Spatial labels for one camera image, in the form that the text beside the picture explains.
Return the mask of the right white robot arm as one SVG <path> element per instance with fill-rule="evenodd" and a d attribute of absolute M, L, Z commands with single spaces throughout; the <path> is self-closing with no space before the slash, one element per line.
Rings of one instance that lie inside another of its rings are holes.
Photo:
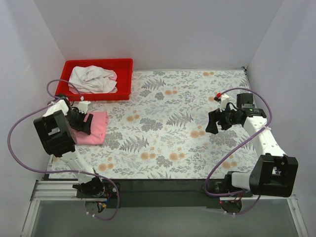
<path fill-rule="evenodd" d="M 291 196 L 298 170 L 298 161 L 280 148 L 270 130 L 272 116 L 263 109 L 256 108 L 252 93 L 237 95 L 234 105 L 226 94 L 218 93 L 215 101 L 219 108 L 209 112 L 206 132 L 218 134 L 218 129 L 228 130 L 233 125 L 241 125 L 248 133 L 258 160 L 250 172 L 231 171 L 225 176 L 219 190 L 213 192 L 210 177 L 207 177 L 203 190 L 213 197 L 235 196 L 244 191 L 254 195 L 272 197 Z"/>

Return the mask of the pink t shirt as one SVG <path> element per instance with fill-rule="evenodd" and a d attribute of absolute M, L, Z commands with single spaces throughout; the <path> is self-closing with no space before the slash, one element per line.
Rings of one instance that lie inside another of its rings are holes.
<path fill-rule="evenodd" d="M 88 115 L 90 114 L 93 115 L 90 135 L 73 129 L 75 138 L 77 139 L 77 145 L 102 145 L 105 140 L 107 125 L 109 122 L 108 113 L 105 111 L 88 112 Z"/>

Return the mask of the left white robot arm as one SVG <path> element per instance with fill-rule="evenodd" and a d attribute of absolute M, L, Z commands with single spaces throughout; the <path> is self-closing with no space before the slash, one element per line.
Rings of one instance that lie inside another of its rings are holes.
<path fill-rule="evenodd" d="M 104 194 L 105 185 L 76 150 L 75 132 L 91 134 L 93 115 L 86 113 L 88 104 L 88 101 L 81 101 L 77 107 L 72 107 L 67 96 L 59 94 L 46 113 L 34 120 L 34 126 L 46 153 L 60 158 L 75 172 L 79 182 L 75 188 L 98 198 Z"/>

